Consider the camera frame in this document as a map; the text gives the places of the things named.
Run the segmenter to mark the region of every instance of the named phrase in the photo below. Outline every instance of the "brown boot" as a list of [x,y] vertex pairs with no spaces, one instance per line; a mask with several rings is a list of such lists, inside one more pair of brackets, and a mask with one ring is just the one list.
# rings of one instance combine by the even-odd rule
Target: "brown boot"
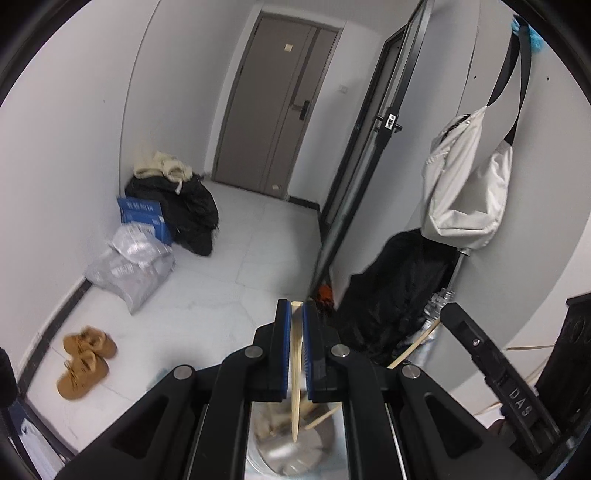
[[90,350],[65,363],[67,372],[57,381],[57,391],[66,400],[84,397],[92,387],[107,376],[107,363]]
[[117,353],[117,346],[102,330],[84,327],[80,333],[64,337],[64,350],[71,356],[90,350],[103,358],[113,358]]

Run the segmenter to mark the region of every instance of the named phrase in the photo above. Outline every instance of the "black fabric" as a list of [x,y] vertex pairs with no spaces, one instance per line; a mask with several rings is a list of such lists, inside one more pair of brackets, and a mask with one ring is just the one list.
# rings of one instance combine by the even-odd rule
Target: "black fabric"
[[329,325],[345,345],[389,365],[397,345],[421,327],[425,305],[449,282],[457,256],[419,229],[393,236],[363,273],[351,275]]
[[164,177],[132,177],[125,195],[160,202],[174,241],[197,255],[207,256],[213,249],[212,231],[219,222],[216,203],[196,175],[183,182],[178,195],[177,188],[178,183]]
[[8,408],[18,396],[17,381],[8,354],[0,348],[0,408]]

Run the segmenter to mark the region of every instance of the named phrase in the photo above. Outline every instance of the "screw head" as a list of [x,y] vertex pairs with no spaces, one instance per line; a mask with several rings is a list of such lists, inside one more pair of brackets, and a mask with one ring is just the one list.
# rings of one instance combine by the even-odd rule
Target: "screw head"
[[180,365],[174,369],[173,375],[177,380],[186,380],[193,375],[193,369],[188,365]]
[[248,358],[259,358],[262,355],[262,348],[256,345],[247,346],[244,355]]
[[406,378],[418,378],[421,374],[421,369],[416,365],[404,365],[404,367],[402,368],[402,374]]
[[332,353],[334,356],[345,358],[347,355],[351,353],[351,350],[348,346],[343,345],[342,343],[337,343],[336,345],[332,346],[332,348],[330,349],[330,353]]

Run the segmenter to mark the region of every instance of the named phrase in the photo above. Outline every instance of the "white shoulder bag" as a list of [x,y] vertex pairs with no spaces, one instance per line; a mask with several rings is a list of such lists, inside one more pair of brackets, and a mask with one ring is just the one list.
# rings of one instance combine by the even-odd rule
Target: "white shoulder bag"
[[[521,93],[513,127],[495,152],[475,170],[486,109],[509,82],[521,51]],[[530,78],[529,26],[519,20],[519,36],[511,34],[505,61],[488,104],[471,115],[454,118],[433,140],[423,170],[424,237],[457,248],[478,249],[494,236],[505,211],[513,140]]]

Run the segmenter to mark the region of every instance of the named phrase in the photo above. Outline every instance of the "white tile floor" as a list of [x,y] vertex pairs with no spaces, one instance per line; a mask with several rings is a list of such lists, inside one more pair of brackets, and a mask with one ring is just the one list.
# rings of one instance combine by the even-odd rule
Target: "white tile floor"
[[[277,299],[303,299],[320,246],[316,212],[206,182],[220,214],[210,257],[173,245],[175,270],[131,316],[112,293],[92,287],[54,338],[28,392],[48,426],[82,450],[152,383],[178,364],[218,364],[272,322]],[[86,397],[61,398],[56,380],[67,354],[62,337],[92,325],[119,347],[110,373]]]

